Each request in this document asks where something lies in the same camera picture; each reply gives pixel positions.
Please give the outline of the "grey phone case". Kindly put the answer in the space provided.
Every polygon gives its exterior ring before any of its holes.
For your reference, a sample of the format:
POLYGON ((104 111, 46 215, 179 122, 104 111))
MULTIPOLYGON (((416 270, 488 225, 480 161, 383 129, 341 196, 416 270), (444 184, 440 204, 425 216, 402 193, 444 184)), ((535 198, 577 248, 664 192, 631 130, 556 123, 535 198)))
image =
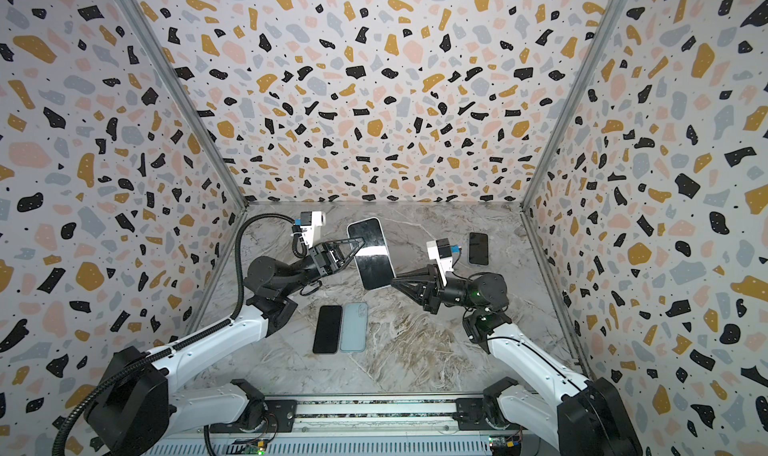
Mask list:
POLYGON ((339 350, 345 353, 362 352, 366 348, 368 305, 349 303, 343 307, 339 350))

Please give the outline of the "purple phone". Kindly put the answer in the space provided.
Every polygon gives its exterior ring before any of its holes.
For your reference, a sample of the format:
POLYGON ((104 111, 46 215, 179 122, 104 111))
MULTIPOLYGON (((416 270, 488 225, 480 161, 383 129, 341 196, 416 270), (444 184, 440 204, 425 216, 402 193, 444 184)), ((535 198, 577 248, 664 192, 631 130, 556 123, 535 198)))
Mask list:
POLYGON ((340 305, 320 307, 312 347, 314 354, 335 354, 338 351, 342 316, 340 305))

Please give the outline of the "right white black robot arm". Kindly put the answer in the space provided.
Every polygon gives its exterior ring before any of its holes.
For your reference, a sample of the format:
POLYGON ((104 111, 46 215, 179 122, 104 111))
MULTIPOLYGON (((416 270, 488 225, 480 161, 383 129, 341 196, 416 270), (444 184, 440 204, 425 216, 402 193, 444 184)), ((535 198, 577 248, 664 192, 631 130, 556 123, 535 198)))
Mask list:
POLYGON ((443 273, 437 265, 394 278, 394 289, 425 311, 461 307, 471 343, 509 366, 514 377, 484 391, 488 422, 517 424, 562 455, 639 455, 642 446, 615 386, 590 380, 537 346, 512 322, 502 275, 443 273))

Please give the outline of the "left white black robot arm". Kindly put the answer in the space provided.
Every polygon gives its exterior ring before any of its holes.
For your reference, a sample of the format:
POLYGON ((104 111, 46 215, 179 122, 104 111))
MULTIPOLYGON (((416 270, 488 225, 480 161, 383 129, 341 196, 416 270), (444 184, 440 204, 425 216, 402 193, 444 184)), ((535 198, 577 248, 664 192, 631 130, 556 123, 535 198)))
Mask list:
POLYGON ((284 327, 297 308, 290 296, 345 269, 363 248, 361 238, 322 242, 291 264, 268 256, 244 269, 252 291, 239 312, 151 351, 116 353, 84 403, 88 425, 114 455, 142 455, 163 438, 218 423, 256 425, 262 394, 243 380, 186 390, 203 370, 284 327))

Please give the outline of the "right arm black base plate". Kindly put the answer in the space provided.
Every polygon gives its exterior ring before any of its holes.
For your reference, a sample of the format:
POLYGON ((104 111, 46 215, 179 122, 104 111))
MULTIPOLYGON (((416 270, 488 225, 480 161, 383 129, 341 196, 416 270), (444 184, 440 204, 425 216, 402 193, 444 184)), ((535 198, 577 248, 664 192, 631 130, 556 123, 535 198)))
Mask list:
POLYGON ((452 419, 460 431, 503 432, 526 430, 525 426, 507 421, 500 410, 483 397, 464 397, 455 400, 456 411, 452 419))

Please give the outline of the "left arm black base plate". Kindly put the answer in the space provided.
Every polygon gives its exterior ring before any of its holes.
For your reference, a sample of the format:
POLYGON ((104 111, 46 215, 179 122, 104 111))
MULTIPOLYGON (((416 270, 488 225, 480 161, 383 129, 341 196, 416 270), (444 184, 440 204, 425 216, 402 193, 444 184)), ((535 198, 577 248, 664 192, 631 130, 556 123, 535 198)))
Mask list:
POLYGON ((254 436, 290 433, 295 422, 297 406, 298 401, 295 399, 267 399, 250 403, 234 422, 213 424, 210 432, 254 436))

